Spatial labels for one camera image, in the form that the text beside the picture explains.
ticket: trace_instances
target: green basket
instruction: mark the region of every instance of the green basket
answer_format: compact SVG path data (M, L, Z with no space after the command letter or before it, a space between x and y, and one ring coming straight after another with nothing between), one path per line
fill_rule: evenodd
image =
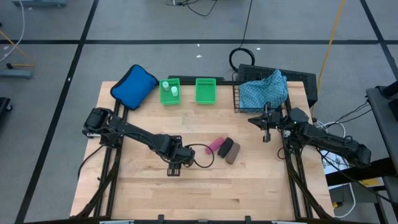
M169 90L165 91L163 89L163 82L169 83ZM176 86L178 90L178 96L173 96L172 87ZM161 80L159 82L159 91L160 91L160 102L163 105L178 105L181 102L181 91L180 91L180 79L179 78L170 78L166 80Z
M195 100L197 104L213 105L216 103L216 79L197 78Z

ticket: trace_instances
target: pink eraser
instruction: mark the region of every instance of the pink eraser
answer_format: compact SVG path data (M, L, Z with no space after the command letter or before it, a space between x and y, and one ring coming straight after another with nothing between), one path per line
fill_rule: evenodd
M225 139L224 139L224 138L218 138L218 139L216 139L215 141L213 141L213 142L209 145L209 147L210 147L210 149L211 149L213 152L215 152L215 151L217 151L217 150L221 147L221 145L222 145L224 142L225 142ZM206 147L206 153L207 153L207 154L211 154L210 149Z

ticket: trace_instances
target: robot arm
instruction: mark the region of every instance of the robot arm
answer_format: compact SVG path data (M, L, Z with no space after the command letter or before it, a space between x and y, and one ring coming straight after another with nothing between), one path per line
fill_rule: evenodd
M351 165L367 167L370 165L371 151L363 144L353 140L351 136L345 138L329 134L308 123L309 117L299 108L293 108L288 115L282 117L280 111L270 110L271 104L266 104L261 116L250 118L249 122L264 130L263 141L271 140L270 128L290 131L286 138L287 144L293 148L310 145L335 153L345 158Z
M169 164L168 176L179 176L181 164L190 166L195 158L195 151L182 146L181 136L168 134L152 134L135 125L123 121L120 117L106 108L91 110L84 124L83 134L99 134L101 145L106 147L119 147L121 135L146 144L160 158Z

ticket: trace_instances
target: wooden table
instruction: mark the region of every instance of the wooden table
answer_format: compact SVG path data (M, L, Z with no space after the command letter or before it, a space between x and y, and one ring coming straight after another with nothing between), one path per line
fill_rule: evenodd
M103 82L98 107L113 109L115 100L109 91L114 84ZM288 87L292 107L310 115L303 83L288 82ZM218 137L230 137L241 145L235 163L228 164L216 156L209 169L192 165L183 167L180 177L167 177L167 164L154 152L124 138L112 218L156 220L164 214L168 220L243 220L245 215L252 220L294 220L286 164L277 157L282 147L280 134L272 130L271 142L263 143L264 132L248 122L257 114L234 113L232 86L217 86L215 105L197 105L193 85L182 86L181 94L180 105L163 106L155 89L138 110L129 111L127 121L152 133L181 135L183 144L209 144ZM98 142L99 138L88 140L85 156L98 147ZM211 161L203 147L194 150L199 163ZM71 215L81 211L97 190L103 159L104 150L83 167ZM308 147L302 159L308 189L333 216L320 155ZM302 203L301 192L297 192Z

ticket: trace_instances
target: white cap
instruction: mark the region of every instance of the white cap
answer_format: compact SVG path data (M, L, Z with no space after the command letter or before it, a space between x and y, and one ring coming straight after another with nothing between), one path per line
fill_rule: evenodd
M168 88L169 87L169 83L168 82L163 82L163 88Z
M178 96L177 87L175 87L175 86L172 87L172 94L173 94L173 96Z

